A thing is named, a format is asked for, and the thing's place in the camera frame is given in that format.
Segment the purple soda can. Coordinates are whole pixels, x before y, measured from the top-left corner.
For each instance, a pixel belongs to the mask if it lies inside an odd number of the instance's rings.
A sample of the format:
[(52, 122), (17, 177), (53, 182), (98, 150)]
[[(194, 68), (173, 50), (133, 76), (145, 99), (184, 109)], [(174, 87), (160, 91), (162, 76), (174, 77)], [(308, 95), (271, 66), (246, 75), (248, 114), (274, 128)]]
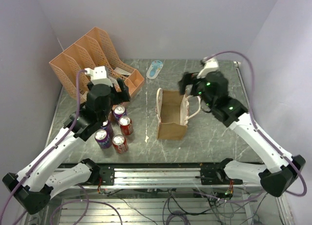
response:
[(104, 121), (101, 125), (101, 128), (106, 130), (106, 132), (109, 134), (111, 138), (114, 136), (114, 130), (113, 130), (110, 120)]
[(94, 135), (95, 141), (102, 149), (108, 149), (112, 145), (112, 140), (108, 132), (104, 129), (97, 130)]
[(118, 123), (121, 117), (127, 116), (127, 111), (123, 105), (117, 105), (113, 108), (113, 115)]

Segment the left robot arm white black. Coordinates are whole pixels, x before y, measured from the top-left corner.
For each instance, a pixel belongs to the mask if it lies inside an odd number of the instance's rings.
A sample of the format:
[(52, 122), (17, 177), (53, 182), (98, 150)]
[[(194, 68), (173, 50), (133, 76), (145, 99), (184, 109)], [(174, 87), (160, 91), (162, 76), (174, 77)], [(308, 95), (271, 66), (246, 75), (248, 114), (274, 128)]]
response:
[(130, 101), (124, 81), (119, 78), (117, 83), (120, 91), (114, 86), (89, 82), (86, 102), (71, 114), (55, 139), (24, 169), (3, 177), (5, 186), (29, 214), (38, 213), (53, 197), (74, 185), (93, 185), (99, 180), (100, 168), (89, 158), (61, 173), (54, 171), (74, 148), (101, 128), (114, 105)]

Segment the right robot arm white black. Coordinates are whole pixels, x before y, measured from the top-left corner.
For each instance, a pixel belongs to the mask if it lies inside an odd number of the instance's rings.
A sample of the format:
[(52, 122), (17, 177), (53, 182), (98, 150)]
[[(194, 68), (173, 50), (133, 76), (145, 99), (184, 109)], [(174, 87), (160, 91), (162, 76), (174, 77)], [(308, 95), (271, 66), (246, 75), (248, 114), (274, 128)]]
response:
[(208, 112), (239, 135), (263, 162), (262, 165), (248, 164), (227, 158), (215, 171), (214, 176), (219, 183), (240, 179), (259, 184), (270, 195), (280, 197), (300, 176), (306, 163), (304, 157), (284, 150), (257, 126), (251, 111), (229, 96), (228, 80), (220, 71), (209, 72), (205, 76), (186, 72), (178, 85), (181, 95), (190, 85), (190, 94), (198, 96), (200, 102), (208, 107)]

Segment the red soda can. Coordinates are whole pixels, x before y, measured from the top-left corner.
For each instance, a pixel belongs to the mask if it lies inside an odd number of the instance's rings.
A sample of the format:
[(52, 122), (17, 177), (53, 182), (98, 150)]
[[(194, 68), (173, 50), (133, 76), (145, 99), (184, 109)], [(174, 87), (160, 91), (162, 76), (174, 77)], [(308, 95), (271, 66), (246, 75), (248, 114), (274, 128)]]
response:
[(123, 154), (128, 151), (128, 144), (123, 135), (115, 135), (112, 139), (112, 143), (117, 153)]
[(129, 116), (122, 116), (119, 119), (118, 124), (123, 135), (131, 135), (133, 133), (132, 120)]

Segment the canvas bag brown printed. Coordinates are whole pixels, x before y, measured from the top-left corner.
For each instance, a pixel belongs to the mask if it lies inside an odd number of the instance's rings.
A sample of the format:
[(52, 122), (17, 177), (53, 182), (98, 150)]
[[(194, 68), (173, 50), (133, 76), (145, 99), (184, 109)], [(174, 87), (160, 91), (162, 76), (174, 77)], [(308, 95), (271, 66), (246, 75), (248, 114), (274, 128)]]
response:
[(182, 140), (186, 134), (188, 122), (201, 111), (201, 99), (198, 109), (189, 113), (191, 96), (181, 95), (179, 91), (158, 88), (156, 93), (156, 116), (158, 119), (157, 139)]

